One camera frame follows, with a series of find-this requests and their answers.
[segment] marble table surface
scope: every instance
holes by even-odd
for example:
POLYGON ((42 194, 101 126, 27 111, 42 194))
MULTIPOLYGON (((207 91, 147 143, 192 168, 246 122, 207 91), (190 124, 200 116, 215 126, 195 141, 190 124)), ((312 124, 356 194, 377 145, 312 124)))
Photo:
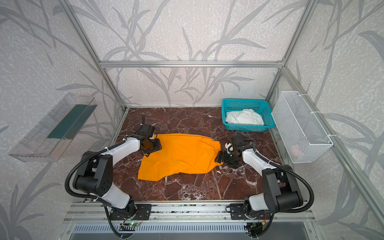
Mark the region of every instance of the marble table surface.
MULTIPOLYGON (((142 115, 155 125, 159 134, 198 134, 220 141, 222 149, 235 133, 256 141, 256 148, 267 158, 280 163, 271 134, 225 129, 221 108, 130 108, 117 141, 136 131, 142 115)), ((113 168, 113 181, 136 201, 155 200, 240 200, 262 192, 262 178, 249 165, 233 169, 226 164, 207 174, 174 174, 157 182, 138 180, 142 154, 133 153, 113 168)))

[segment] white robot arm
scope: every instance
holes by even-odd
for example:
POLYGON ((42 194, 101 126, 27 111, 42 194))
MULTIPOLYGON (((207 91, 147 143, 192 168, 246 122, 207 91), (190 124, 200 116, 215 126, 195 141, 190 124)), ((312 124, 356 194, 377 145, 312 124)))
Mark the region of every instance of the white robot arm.
POLYGON ((249 164, 263 177, 263 193, 245 198, 244 213, 249 219, 253 219, 266 211, 270 213, 286 212, 303 205, 296 178, 300 178, 293 172, 289 165, 281 166, 267 159, 254 149, 250 139, 244 139, 242 135, 234 135, 231 143, 226 144, 227 151, 220 151, 217 162, 226 162, 229 166, 237 168, 242 161, 249 164))
MULTIPOLYGON (((126 156, 136 151, 142 151, 145 156, 161 150, 160 140, 153 139, 155 127, 144 123, 134 134, 126 136, 122 142, 99 152, 88 151, 82 156, 82 161, 70 172, 67 180, 76 174, 73 179, 73 188, 81 190, 98 199, 104 205, 112 207, 112 211, 118 212, 123 219, 136 213, 136 205, 132 197, 124 193, 113 183, 113 166, 126 156)), ((69 186, 67 192, 75 197, 85 197, 83 194, 74 193, 69 186)))

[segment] orange shorts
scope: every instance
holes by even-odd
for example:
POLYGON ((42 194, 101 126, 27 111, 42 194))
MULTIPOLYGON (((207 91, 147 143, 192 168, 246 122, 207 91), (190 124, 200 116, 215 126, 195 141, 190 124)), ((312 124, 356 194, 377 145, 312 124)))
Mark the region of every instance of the orange shorts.
POLYGON ((159 134, 162 149, 143 157, 139 180, 159 181, 179 172, 204 174, 221 164, 215 162, 220 142, 191 134, 159 134))

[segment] wallpaper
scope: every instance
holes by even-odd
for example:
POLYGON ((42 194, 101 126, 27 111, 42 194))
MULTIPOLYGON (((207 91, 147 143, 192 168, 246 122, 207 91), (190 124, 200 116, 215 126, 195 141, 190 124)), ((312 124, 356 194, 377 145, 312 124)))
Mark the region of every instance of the wallpaper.
POLYGON ((384 1, 318 5, 289 68, 384 197, 384 1))
MULTIPOLYGON (((281 91, 292 90, 288 81, 280 78, 270 101, 271 107, 281 91)), ((325 240, 384 239, 384 229, 333 153, 333 148, 312 163, 293 164, 277 128, 271 132, 283 163, 289 164, 311 185, 315 195, 311 210, 325 240)), ((308 190, 303 184, 299 186, 304 200, 308 200, 308 190)))
MULTIPOLYGON (((70 0, 104 61, 281 60, 307 0, 70 0)), ((265 99, 276 69, 109 69, 127 106, 265 99)))
POLYGON ((57 2, 0 1, 0 239, 53 239, 73 197, 63 187, 83 152, 110 140, 123 112, 57 2), (67 93, 98 106, 56 163, 8 152, 67 93))
POLYGON ((115 68, 127 106, 221 106, 223 98, 265 99, 276 68, 115 68))
POLYGON ((70 0, 101 60, 281 60, 306 0, 70 0))

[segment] white cloth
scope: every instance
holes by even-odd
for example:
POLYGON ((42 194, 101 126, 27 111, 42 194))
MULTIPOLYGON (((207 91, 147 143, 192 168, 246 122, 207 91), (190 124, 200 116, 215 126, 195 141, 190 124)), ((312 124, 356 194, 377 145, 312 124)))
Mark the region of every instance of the white cloth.
POLYGON ((252 109, 227 112, 225 122, 229 124, 258 125, 264 126, 263 118, 252 109))

